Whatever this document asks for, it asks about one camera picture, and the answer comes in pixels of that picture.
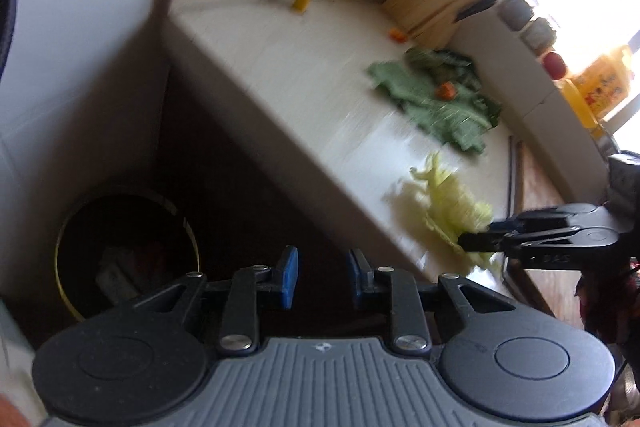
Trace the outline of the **red tomato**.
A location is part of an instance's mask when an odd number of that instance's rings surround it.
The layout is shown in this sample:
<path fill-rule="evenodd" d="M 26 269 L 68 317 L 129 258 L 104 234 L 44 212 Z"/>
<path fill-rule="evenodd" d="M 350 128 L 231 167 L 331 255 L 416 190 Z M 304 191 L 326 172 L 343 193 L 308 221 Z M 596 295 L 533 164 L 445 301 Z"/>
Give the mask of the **red tomato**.
<path fill-rule="evenodd" d="M 552 80 L 561 80 L 567 77 L 568 67 L 559 53 L 549 51 L 541 57 L 540 62 Z"/>

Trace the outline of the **pale yellow cabbage leaf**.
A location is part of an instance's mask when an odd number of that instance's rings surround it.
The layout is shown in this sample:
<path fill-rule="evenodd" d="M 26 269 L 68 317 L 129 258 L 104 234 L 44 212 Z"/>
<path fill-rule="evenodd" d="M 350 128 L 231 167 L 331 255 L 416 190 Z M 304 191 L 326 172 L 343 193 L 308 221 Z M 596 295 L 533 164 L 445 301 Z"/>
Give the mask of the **pale yellow cabbage leaf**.
<path fill-rule="evenodd" d="M 500 254 L 466 251 L 459 245 L 464 234 L 486 232 L 495 213 L 489 202 L 475 197 L 441 153 L 428 154 L 422 167 L 410 168 L 386 199 L 397 224 L 420 244 L 423 272 L 485 271 L 495 277 L 500 271 Z"/>

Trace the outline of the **glass jar dark contents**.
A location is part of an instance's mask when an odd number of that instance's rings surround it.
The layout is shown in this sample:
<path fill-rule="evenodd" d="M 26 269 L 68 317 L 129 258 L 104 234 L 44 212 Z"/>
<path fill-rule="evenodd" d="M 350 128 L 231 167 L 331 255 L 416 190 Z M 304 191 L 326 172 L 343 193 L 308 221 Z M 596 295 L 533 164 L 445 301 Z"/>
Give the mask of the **glass jar dark contents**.
<path fill-rule="evenodd" d="M 534 17 L 534 10 L 526 0 L 500 0 L 497 12 L 512 31 L 521 31 Z"/>

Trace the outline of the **glass jar pale contents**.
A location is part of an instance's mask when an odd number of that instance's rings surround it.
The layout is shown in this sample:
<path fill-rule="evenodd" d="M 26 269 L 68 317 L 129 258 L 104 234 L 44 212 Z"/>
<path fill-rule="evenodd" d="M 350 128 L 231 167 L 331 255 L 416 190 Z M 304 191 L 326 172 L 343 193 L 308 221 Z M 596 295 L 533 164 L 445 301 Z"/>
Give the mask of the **glass jar pale contents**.
<path fill-rule="evenodd" d="M 538 57 L 555 44 L 556 32 L 546 18 L 537 17 L 520 32 L 520 39 Z"/>

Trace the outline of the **large orange peel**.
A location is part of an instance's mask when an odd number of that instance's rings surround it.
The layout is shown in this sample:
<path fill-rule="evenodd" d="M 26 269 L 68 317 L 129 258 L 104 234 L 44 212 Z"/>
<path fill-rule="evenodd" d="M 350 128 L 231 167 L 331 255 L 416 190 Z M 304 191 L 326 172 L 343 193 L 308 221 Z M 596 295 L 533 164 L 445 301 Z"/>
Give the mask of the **large orange peel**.
<path fill-rule="evenodd" d="M 453 82 L 447 81 L 437 87 L 435 95 L 439 100 L 450 102 L 457 98 L 458 90 Z"/>

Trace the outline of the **yellow detergent jug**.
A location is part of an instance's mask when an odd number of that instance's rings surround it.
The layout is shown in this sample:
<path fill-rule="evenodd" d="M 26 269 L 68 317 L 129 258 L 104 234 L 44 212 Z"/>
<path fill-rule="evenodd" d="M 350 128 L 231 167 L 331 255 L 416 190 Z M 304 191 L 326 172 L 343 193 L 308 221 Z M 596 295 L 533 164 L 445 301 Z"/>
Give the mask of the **yellow detergent jug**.
<path fill-rule="evenodd" d="M 634 73 L 628 44 L 600 55 L 579 75 L 566 77 L 559 89 L 582 127 L 597 129 L 600 121 L 629 95 Z"/>

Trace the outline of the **black kitchen scissors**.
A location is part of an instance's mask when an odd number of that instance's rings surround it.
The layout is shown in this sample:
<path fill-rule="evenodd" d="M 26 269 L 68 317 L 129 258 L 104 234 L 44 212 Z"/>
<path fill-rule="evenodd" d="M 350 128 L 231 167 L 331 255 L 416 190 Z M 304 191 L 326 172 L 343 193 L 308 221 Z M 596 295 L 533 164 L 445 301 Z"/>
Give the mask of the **black kitchen scissors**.
<path fill-rule="evenodd" d="M 500 0 L 478 0 L 475 1 L 467 6 L 465 6 L 463 9 L 461 9 L 458 14 L 456 15 L 456 18 L 454 19 L 455 23 L 459 23 L 462 20 L 465 20 L 466 18 L 476 15 L 476 14 L 480 14 L 481 12 L 484 12 L 486 10 L 491 9 L 494 5 L 496 5 Z"/>

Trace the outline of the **broad green mustard leaf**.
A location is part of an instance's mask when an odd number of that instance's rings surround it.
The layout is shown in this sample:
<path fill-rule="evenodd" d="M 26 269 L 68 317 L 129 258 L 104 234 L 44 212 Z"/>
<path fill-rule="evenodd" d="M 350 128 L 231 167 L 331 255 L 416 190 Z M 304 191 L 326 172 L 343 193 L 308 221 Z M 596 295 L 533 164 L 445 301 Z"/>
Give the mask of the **broad green mustard leaf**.
<path fill-rule="evenodd" d="M 484 153 L 484 135 L 499 124 L 498 102 L 457 81 L 450 81 L 454 98 L 443 100 L 436 94 L 439 85 L 435 80 L 411 72 L 399 61 L 374 62 L 366 73 L 375 89 L 384 92 L 426 134 L 462 153 Z"/>

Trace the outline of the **dark green leafy vegetable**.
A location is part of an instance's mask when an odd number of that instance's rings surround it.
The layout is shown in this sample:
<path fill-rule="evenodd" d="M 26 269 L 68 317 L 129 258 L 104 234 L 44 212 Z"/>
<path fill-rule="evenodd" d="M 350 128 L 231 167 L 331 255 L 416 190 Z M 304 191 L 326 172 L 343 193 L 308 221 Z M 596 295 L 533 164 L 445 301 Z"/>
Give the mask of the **dark green leafy vegetable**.
<path fill-rule="evenodd" d="M 408 66 L 415 72 L 429 75 L 436 83 L 456 82 L 472 91 L 480 91 L 482 83 L 473 61 L 450 50 L 431 50 L 414 46 L 404 54 Z"/>

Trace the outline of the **small orange peel piece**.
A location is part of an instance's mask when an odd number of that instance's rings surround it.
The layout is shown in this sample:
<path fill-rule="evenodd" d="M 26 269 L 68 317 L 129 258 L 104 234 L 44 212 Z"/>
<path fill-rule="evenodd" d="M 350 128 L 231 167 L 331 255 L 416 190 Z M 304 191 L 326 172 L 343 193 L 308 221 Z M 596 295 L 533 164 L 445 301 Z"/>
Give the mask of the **small orange peel piece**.
<path fill-rule="evenodd" d="M 395 42 L 405 43 L 409 40 L 409 37 L 397 28 L 392 28 L 388 32 L 388 36 Z"/>

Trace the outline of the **black trash bin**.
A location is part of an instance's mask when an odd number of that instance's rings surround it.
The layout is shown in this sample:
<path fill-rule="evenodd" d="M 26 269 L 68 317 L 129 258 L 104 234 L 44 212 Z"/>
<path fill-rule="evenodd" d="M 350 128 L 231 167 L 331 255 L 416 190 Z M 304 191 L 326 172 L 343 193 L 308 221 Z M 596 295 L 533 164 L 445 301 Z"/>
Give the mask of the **black trash bin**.
<path fill-rule="evenodd" d="M 82 194 L 54 248 L 58 293 L 78 322 L 200 270 L 189 221 L 148 176 L 115 176 Z"/>

